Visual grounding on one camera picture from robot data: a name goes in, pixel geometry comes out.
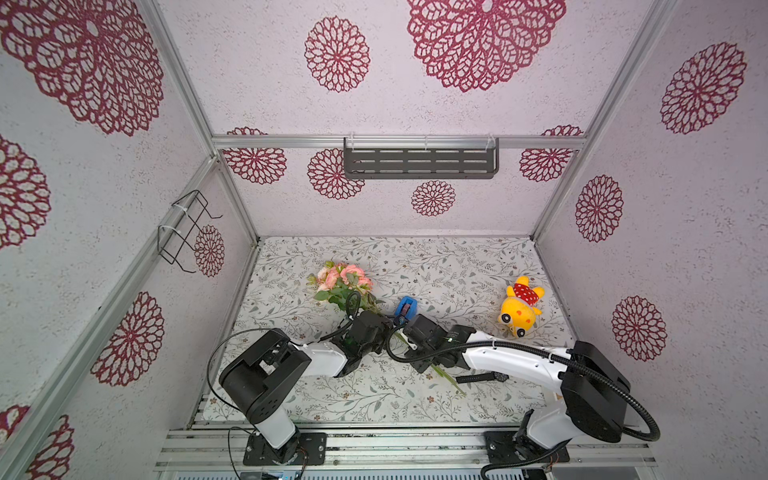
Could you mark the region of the blue tape dispenser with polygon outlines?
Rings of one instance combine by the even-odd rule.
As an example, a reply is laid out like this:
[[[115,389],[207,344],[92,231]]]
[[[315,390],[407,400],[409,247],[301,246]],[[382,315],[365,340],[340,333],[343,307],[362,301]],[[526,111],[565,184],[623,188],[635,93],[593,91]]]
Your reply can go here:
[[[418,313],[418,301],[410,296],[405,296],[400,300],[394,317],[398,323],[409,322]]]

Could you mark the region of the pink artificial flower bouquet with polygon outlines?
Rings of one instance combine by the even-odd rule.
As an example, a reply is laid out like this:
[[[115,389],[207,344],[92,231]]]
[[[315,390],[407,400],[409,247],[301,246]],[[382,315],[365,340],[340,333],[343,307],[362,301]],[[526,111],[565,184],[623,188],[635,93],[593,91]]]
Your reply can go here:
[[[308,276],[307,282],[315,290],[314,299],[320,303],[327,303],[337,307],[342,313],[342,320],[338,327],[330,333],[319,337],[311,343],[300,346],[300,350],[309,356],[311,360],[311,363],[304,372],[306,377],[341,378],[337,377],[337,374],[345,365],[346,357],[330,340],[349,328],[352,320],[363,310],[368,310],[390,319],[390,332],[386,337],[384,349],[380,354],[384,353],[387,348],[393,348],[392,342],[395,339],[400,340],[402,343],[407,342],[396,331],[398,327],[406,322],[398,323],[394,315],[386,315],[382,312],[380,301],[373,294],[373,280],[361,267],[352,263],[327,261],[318,272]],[[369,353],[365,357],[380,354]]]

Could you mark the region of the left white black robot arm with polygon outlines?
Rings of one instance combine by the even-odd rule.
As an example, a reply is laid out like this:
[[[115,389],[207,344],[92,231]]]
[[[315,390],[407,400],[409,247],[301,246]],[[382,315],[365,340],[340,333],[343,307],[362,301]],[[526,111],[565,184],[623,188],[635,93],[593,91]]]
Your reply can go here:
[[[269,447],[290,450],[298,429],[283,403],[298,381],[354,372],[366,355],[382,352],[392,329],[391,319],[366,310],[312,344],[295,345],[282,330],[268,329],[224,368],[219,385]]]

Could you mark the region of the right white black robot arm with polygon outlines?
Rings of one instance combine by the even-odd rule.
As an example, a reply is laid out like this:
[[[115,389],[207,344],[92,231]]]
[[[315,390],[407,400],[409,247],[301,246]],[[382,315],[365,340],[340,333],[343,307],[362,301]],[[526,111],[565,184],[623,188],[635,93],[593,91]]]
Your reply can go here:
[[[605,383],[555,360],[561,357],[607,374],[627,393],[628,381],[590,344],[578,342],[571,349],[538,348],[463,325],[446,330],[423,315],[407,321],[402,332],[409,343],[403,357],[419,372],[437,365],[503,374],[559,396],[554,403],[524,415],[511,441],[523,455],[542,453],[581,435],[605,443],[617,443],[622,438],[626,403],[621,396]]]

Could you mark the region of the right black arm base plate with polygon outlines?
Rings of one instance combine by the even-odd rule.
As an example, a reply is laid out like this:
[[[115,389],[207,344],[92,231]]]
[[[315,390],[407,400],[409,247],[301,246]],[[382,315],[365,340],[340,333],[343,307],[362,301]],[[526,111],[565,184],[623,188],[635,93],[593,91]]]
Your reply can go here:
[[[552,451],[519,435],[516,430],[486,431],[483,436],[491,464],[521,463],[538,457],[545,463],[567,463],[571,460],[565,446]]]

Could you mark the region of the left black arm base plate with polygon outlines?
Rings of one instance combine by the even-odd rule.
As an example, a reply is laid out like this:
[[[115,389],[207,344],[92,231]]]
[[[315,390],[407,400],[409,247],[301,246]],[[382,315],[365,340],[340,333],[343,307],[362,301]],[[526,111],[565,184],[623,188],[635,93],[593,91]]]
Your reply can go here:
[[[325,433],[298,432],[275,448],[261,434],[251,434],[243,457],[244,466],[317,466],[325,463]]]

